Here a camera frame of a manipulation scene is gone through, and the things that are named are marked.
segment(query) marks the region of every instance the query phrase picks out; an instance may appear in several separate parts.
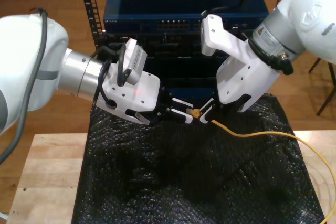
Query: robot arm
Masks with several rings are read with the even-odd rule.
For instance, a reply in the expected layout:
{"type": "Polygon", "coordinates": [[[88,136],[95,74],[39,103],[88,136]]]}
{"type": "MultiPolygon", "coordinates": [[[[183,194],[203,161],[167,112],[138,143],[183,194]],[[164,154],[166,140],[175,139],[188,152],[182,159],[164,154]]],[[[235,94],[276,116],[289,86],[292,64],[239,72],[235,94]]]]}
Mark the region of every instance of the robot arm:
{"type": "MultiPolygon", "coordinates": [[[[39,51],[41,20],[39,14],[0,19],[0,26],[6,31],[0,34],[0,135],[19,116],[28,79],[39,51]]],[[[140,113],[155,109],[160,80],[143,71],[147,54],[136,43],[136,40],[130,39],[123,46],[120,60],[105,65],[107,73],[103,73],[106,76],[100,84],[104,94],[114,104],[108,105],[102,92],[99,92],[97,106],[121,118],[144,124],[147,121],[144,122],[145,118],[140,113]],[[138,117],[128,111],[138,112],[138,117]]],[[[68,49],[67,46],[68,34],[65,29],[48,19],[46,49],[30,95],[28,111],[46,105],[56,89],[90,101],[94,99],[103,63],[68,49]]]]}
{"type": "Polygon", "coordinates": [[[217,71],[218,99],[222,104],[249,99],[248,109],[280,76],[290,74],[290,62],[306,49],[336,63],[336,5],[334,0],[282,0],[277,8],[242,41],[223,28],[222,19],[210,14],[202,20],[202,53],[215,49],[229,54],[217,71]]]}

